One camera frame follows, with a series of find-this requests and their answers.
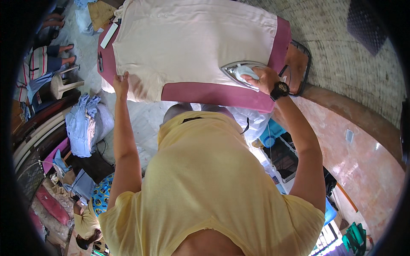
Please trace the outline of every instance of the green cloth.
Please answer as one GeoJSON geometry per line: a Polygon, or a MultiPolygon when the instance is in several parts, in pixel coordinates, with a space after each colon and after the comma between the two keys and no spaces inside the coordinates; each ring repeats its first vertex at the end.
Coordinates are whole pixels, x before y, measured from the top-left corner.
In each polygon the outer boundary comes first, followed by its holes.
{"type": "Polygon", "coordinates": [[[355,256],[362,256],[366,251],[366,230],[361,223],[356,225],[356,222],[353,222],[346,230],[342,241],[347,251],[352,249],[355,256]]]}

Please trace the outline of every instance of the hand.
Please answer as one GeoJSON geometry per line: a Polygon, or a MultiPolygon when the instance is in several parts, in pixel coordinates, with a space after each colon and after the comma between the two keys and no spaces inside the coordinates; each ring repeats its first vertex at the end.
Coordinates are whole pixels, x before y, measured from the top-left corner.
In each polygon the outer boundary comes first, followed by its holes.
{"type": "Polygon", "coordinates": [[[117,94],[117,98],[127,99],[128,71],[126,71],[123,76],[114,75],[114,81],[112,83],[112,87],[114,87],[115,93],[117,94]]]}
{"type": "Polygon", "coordinates": [[[268,67],[264,69],[253,67],[252,70],[259,76],[259,80],[253,79],[250,75],[242,75],[241,77],[253,86],[258,87],[261,92],[270,95],[275,83],[280,82],[276,71],[268,67]]]}

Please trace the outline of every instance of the steam iron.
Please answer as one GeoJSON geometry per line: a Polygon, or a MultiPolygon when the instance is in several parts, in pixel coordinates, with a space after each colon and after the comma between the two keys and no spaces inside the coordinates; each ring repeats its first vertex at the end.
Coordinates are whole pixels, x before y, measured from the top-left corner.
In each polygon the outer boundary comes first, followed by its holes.
{"type": "Polygon", "coordinates": [[[259,80],[259,76],[257,76],[255,72],[252,71],[253,67],[265,68],[267,66],[256,61],[236,61],[225,66],[222,66],[220,67],[220,69],[226,76],[228,76],[233,81],[258,92],[258,87],[253,86],[241,77],[241,75],[250,75],[254,79],[259,80]]]}

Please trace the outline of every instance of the pink wall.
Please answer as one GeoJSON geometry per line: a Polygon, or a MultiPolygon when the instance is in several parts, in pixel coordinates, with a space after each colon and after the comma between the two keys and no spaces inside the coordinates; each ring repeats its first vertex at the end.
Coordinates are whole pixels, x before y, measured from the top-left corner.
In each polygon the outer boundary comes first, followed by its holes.
{"type": "Polygon", "coordinates": [[[405,174],[402,167],[376,139],[348,119],[303,97],[294,102],[318,137],[323,165],[353,200],[377,241],[399,199],[405,174]],[[346,141],[347,129],[354,133],[351,144],[346,141]]]}

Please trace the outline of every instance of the white plastic stool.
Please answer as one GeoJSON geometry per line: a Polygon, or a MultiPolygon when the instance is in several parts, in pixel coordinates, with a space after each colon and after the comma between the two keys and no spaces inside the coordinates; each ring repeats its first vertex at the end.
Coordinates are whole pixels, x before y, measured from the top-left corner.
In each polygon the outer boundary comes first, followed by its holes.
{"type": "Polygon", "coordinates": [[[63,93],[65,91],[80,87],[84,85],[84,81],[76,82],[76,83],[68,83],[68,79],[62,79],[61,74],[64,74],[65,72],[68,72],[73,69],[77,69],[79,66],[75,66],[69,69],[64,70],[63,72],[56,72],[55,75],[51,79],[51,84],[50,84],[50,91],[54,95],[54,97],[59,100],[63,97],[63,93]]]}

